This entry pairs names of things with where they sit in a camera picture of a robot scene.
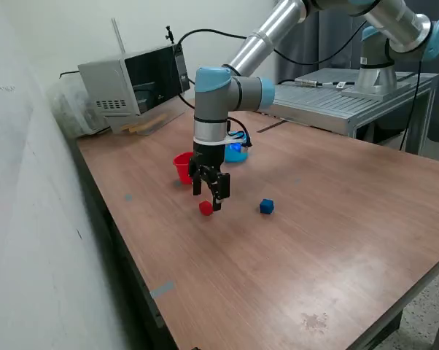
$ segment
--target floor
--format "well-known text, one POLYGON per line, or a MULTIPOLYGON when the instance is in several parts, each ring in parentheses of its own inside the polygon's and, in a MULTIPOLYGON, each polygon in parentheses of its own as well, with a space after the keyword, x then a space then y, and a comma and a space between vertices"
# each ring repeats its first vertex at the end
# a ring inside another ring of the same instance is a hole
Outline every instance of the floor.
MULTIPOLYGON (((386 144, 399 148, 400 137, 386 144)), ((427 140, 423 156, 439 160, 439 143, 427 140)), ((439 276, 427 286, 403 312, 401 327, 376 350, 427 350, 433 344, 439 326, 439 276)))

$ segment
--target robotic arm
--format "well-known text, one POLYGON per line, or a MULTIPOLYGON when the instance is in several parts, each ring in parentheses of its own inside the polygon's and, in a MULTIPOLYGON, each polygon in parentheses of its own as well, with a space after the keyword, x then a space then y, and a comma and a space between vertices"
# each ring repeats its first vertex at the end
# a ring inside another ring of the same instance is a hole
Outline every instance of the robotic arm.
POLYGON ((202 180, 213 195, 213 209, 230 196, 230 175, 220 166, 228 135, 228 112, 257 111, 274 100, 268 79, 249 78, 297 23, 311 13, 341 7, 348 15, 363 16, 373 27, 362 35, 360 75, 355 89, 383 93, 396 89, 394 59, 429 61, 439 54, 439 21, 412 12, 404 0, 281 0, 262 26, 250 34, 230 63, 202 67, 195 83, 194 156, 190 160, 193 194, 202 180))

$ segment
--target blue cube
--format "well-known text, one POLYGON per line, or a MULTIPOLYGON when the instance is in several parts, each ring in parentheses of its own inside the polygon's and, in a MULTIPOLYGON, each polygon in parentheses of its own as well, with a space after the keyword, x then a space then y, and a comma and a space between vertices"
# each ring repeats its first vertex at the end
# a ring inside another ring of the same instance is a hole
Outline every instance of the blue cube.
POLYGON ((262 203, 260 203, 260 213, 262 214, 271 214, 273 213, 273 210, 275 209, 275 206, 273 204, 273 201, 271 199, 264 199, 262 203))

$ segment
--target stain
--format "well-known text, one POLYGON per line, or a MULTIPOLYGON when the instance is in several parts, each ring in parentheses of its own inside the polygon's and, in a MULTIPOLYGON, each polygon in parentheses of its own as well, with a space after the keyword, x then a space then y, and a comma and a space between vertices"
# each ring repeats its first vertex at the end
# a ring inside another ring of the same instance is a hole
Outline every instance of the stain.
POLYGON ((320 316, 317 316, 316 314, 308 315, 302 313, 302 317, 303 317, 302 324, 306 327, 307 330, 311 332, 318 332, 323 334, 327 329, 327 320, 328 320, 327 313, 323 313, 320 316))

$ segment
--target metal pole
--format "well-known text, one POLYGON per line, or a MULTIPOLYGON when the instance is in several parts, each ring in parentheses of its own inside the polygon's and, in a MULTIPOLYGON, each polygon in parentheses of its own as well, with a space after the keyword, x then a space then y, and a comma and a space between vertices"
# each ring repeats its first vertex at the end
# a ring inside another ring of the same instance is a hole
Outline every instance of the metal pole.
POLYGON ((125 53, 125 47, 123 43, 123 38, 120 36, 119 27, 117 26, 116 18, 111 18, 112 26, 114 28, 114 32, 116 33, 117 42, 119 43, 119 48, 121 53, 125 53))

